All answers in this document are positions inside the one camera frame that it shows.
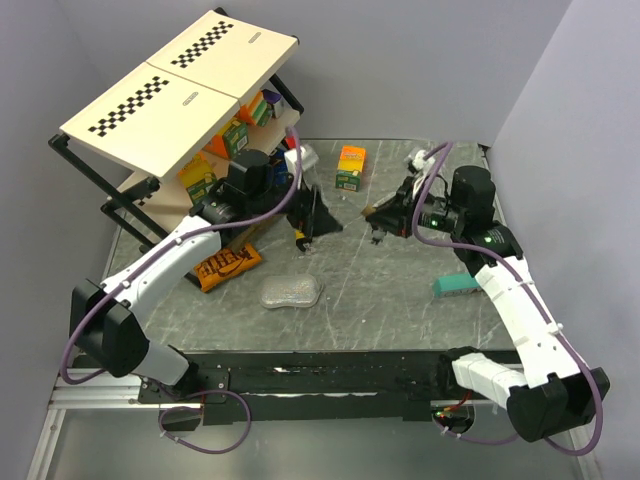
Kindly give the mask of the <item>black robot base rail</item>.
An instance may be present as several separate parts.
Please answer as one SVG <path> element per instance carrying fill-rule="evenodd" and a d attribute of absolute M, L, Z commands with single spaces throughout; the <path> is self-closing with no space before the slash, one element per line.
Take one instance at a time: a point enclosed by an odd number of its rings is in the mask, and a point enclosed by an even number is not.
<path fill-rule="evenodd" d="M 254 421 L 400 418 L 428 421 L 474 394 L 455 384 L 441 351 L 193 353 L 195 382 L 179 393 L 147 380 L 143 405 L 200 408 L 207 425 Z"/>

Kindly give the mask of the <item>grey figurine keychain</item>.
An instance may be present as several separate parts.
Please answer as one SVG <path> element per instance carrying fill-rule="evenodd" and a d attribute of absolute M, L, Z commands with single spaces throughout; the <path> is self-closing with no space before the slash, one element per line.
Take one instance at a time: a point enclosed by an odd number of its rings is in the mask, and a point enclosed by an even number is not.
<path fill-rule="evenodd" d="M 382 229 L 373 228 L 371 232 L 371 243 L 373 245 L 379 245 L 383 242 L 386 236 L 386 232 Z"/>

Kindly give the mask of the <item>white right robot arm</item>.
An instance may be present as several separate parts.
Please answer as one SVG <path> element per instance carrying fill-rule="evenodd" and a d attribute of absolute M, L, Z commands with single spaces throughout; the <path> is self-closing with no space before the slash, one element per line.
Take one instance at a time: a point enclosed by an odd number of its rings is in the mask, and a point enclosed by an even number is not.
<path fill-rule="evenodd" d="M 600 424 L 610 380 L 603 369 L 586 365 L 545 306 L 515 236 L 494 217 L 489 171 L 457 168 L 442 197 L 419 195 L 428 180 L 426 173 L 408 176 L 388 199 L 365 208 L 373 241 L 385 234 L 409 238 L 422 227 L 449 234 L 456 256 L 496 308 L 521 363 L 515 371 L 477 349 L 453 349 L 437 373 L 438 390 L 453 399 L 471 390 L 494 401 L 528 442 Z"/>

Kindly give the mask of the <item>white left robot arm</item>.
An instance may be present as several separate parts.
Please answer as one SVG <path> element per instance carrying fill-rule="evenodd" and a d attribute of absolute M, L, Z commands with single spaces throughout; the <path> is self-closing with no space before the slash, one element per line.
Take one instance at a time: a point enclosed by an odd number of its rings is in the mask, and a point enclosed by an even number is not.
<path fill-rule="evenodd" d="M 242 151 L 167 237 L 121 272 L 73 290 L 65 349 L 78 347 L 114 377 L 156 380 L 174 401 L 191 399 L 197 365 L 148 339 L 141 320 L 190 270 L 264 220 L 281 214 L 308 237 L 340 232 L 319 187 L 303 179 L 317 160 L 310 146 L 295 147 L 284 155 L 285 171 L 277 172 L 267 154 Z"/>

